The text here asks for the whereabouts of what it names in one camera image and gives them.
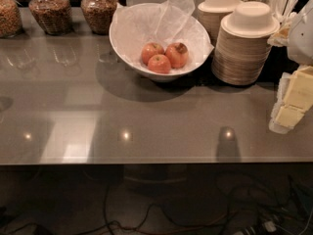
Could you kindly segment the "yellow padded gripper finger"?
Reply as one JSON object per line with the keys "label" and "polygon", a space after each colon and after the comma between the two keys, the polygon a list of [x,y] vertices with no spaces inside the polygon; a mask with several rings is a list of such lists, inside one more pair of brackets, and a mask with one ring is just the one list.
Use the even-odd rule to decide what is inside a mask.
{"label": "yellow padded gripper finger", "polygon": [[269,129],[279,134],[293,130],[313,107],[313,67],[299,66],[293,73],[284,72],[271,112]]}

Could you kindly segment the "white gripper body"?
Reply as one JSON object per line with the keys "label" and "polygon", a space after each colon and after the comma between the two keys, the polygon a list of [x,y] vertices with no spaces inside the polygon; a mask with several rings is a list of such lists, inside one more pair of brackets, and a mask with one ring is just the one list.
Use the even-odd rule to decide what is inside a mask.
{"label": "white gripper body", "polygon": [[313,0],[309,0],[293,18],[287,49],[290,60],[313,65]]}

